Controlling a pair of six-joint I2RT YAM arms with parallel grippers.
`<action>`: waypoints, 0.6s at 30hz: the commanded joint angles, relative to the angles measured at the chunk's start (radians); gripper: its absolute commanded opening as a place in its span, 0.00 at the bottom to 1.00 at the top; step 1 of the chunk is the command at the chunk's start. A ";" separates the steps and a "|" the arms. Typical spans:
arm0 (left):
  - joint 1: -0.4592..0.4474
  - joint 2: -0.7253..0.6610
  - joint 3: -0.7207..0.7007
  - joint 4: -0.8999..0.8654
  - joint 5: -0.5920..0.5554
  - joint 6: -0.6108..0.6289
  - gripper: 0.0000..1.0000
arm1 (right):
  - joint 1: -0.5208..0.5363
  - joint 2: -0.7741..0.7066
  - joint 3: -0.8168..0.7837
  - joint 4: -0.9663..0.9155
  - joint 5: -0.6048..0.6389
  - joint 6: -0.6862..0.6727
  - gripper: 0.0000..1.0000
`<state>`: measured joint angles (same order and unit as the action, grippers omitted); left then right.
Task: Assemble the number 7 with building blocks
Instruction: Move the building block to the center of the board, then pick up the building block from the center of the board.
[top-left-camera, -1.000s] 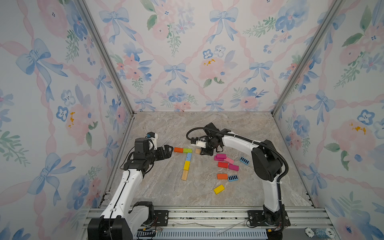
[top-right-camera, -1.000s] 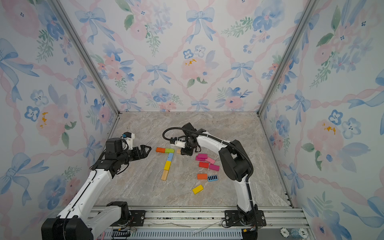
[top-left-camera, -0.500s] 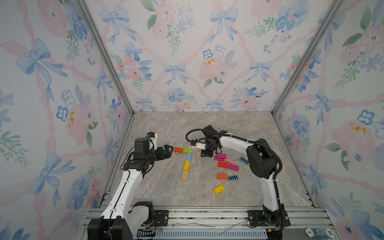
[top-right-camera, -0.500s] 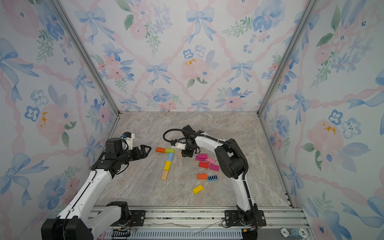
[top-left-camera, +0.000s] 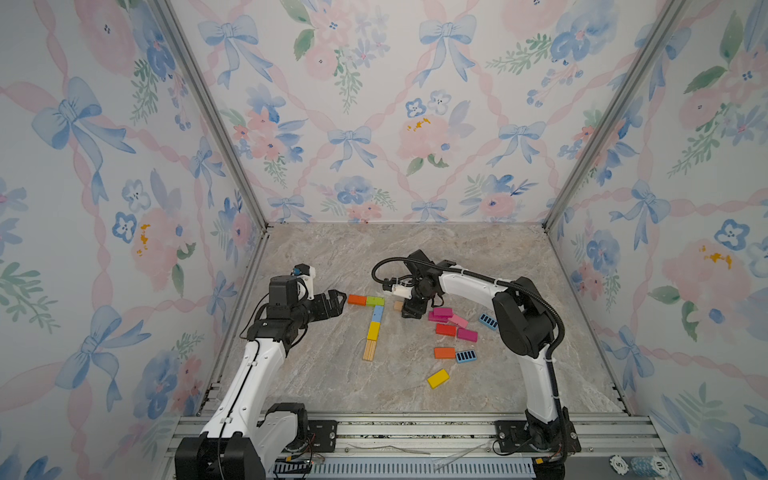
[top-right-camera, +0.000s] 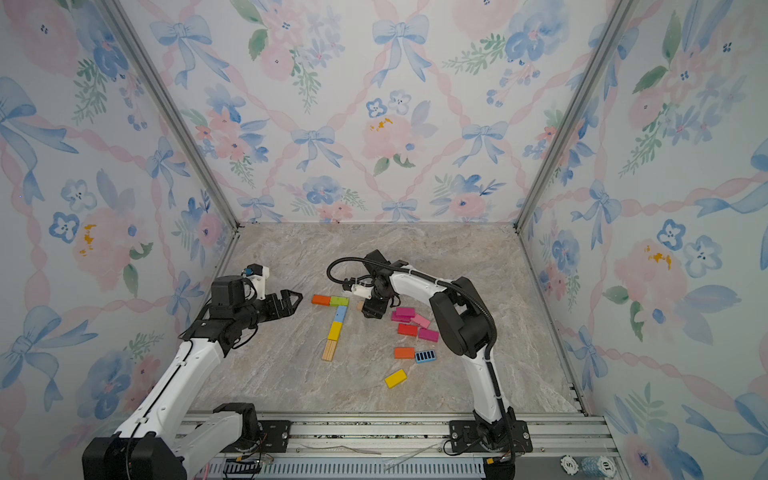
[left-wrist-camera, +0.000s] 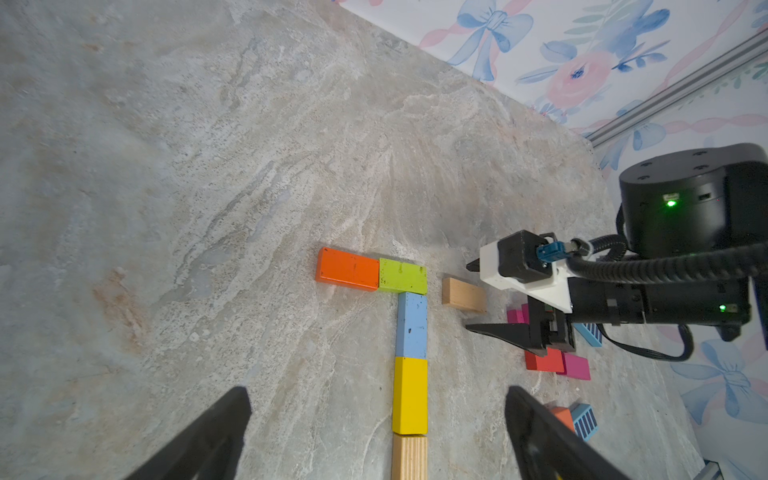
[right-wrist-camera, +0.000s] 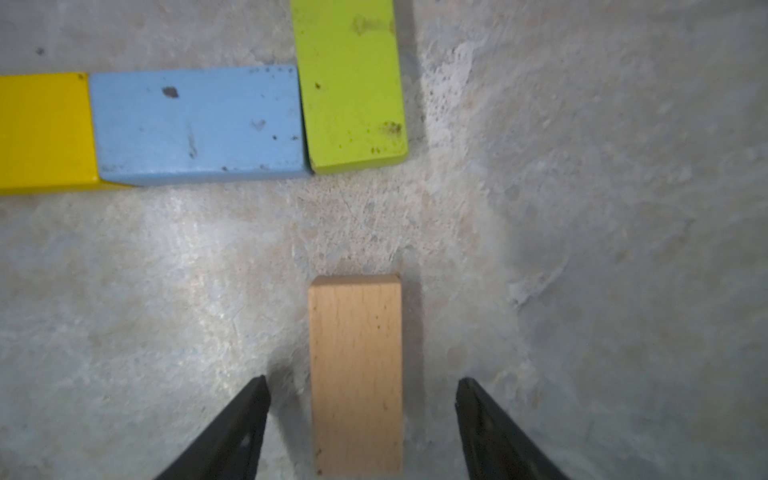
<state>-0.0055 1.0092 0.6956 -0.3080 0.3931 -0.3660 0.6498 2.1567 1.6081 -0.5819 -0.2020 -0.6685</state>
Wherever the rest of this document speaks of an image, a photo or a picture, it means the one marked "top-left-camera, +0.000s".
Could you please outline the green block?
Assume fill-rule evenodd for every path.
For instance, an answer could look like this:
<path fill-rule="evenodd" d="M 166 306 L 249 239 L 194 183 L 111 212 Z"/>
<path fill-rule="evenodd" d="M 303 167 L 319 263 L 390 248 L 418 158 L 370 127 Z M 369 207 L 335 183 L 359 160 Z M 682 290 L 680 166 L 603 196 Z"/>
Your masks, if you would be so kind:
<path fill-rule="evenodd" d="M 366 305 L 371 307 L 377 307 L 381 306 L 383 307 L 386 304 L 386 300 L 382 297 L 374 297 L 374 296 L 367 296 L 366 297 Z"/>

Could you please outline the light blue block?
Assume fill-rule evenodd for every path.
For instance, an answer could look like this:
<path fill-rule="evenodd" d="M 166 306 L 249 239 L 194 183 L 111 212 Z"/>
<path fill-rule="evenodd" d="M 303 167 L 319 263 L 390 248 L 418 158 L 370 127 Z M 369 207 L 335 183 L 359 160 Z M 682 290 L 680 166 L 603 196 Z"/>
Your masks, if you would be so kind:
<path fill-rule="evenodd" d="M 380 326 L 381 320 L 383 318 L 383 314 L 384 314 L 384 307 L 381 306 L 381 305 L 375 306 L 374 309 L 373 309 L 373 315 L 372 315 L 372 319 L 371 319 L 371 324 L 372 325 L 376 325 L 376 326 Z"/>

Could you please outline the striped natural wood block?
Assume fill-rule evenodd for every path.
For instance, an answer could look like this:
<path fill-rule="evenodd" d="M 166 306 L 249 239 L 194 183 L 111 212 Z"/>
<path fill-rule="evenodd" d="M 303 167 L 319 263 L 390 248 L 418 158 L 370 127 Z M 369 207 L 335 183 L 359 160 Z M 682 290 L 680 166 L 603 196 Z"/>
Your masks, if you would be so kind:
<path fill-rule="evenodd" d="M 377 342 L 375 340 L 367 340 L 363 351 L 362 359 L 364 361 L 372 362 L 375 357 Z"/>

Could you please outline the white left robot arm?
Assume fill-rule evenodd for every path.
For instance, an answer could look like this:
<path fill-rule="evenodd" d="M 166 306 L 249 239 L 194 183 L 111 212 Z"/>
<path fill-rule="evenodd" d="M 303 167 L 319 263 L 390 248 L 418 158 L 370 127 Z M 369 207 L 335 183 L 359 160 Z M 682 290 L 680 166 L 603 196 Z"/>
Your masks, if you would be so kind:
<path fill-rule="evenodd" d="M 270 280 L 245 330 L 242 361 L 224 399 L 201 433 L 183 438 L 176 449 L 177 479 L 265 479 L 283 452 L 309 449 L 304 404 L 262 411 L 278 371 L 309 325 L 344 311 L 346 293 L 316 293 L 313 283 L 314 274 L 300 267 Z"/>

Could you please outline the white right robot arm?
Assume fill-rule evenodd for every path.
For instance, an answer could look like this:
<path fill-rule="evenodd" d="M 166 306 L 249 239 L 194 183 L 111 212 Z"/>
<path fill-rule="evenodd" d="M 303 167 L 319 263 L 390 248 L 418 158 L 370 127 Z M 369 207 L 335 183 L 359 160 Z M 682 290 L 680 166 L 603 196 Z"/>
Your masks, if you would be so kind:
<path fill-rule="evenodd" d="M 466 270 L 450 261 L 435 263 L 417 250 L 401 259 L 409 273 L 390 291 L 405 299 L 403 313 L 419 318 L 428 303 L 456 295 L 493 311 L 504 346 L 523 375 L 529 446 L 549 452 L 553 462 L 570 453 L 569 419 L 560 396 L 554 351 L 565 337 L 564 323 L 527 277 L 503 280 Z"/>

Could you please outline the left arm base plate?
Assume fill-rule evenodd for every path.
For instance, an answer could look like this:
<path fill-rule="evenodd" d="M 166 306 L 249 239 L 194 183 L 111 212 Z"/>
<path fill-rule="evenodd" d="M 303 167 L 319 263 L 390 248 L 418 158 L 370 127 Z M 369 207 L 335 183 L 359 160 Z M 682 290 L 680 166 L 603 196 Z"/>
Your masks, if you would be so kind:
<path fill-rule="evenodd" d="M 333 453 L 336 449 L 338 425 L 336 420 L 302 420 L 296 437 L 285 450 L 293 454 Z"/>

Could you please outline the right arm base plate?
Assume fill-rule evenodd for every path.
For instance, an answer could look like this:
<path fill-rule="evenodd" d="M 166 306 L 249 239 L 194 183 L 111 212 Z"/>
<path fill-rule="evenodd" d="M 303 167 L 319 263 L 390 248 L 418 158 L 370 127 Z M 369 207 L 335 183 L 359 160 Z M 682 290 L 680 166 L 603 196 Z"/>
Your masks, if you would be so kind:
<path fill-rule="evenodd" d="M 562 453 L 566 442 L 568 454 L 582 451 L 578 434 L 570 420 L 564 424 L 559 421 L 539 424 L 527 420 L 497 420 L 494 452 L 498 454 L 533 453 L 544 456 L 557 456 Z"/>

